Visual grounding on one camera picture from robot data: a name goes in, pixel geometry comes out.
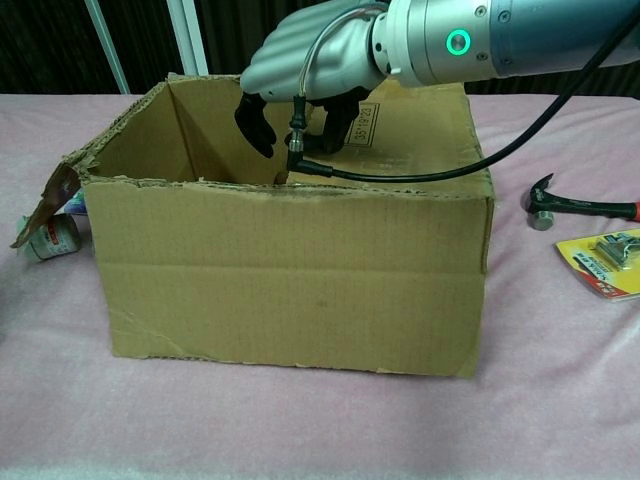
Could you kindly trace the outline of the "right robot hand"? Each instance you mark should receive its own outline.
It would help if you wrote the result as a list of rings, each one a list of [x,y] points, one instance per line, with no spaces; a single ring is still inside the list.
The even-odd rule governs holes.
[[[344,146],[359,104],[385,78],[373,53],[375,18],[387,1],[325,1],[286,16],[266,37],[240,76],[242,97],[236,124],[249,144],[270,158],[277,135],[264,116],[265,106],[290,102],[300,93],[306,57],[321,32],[341,15],[352,17],[320,40],[305,74],[306,101],[326,112],[323,133],[307,135],[305,150],[332,154]]]

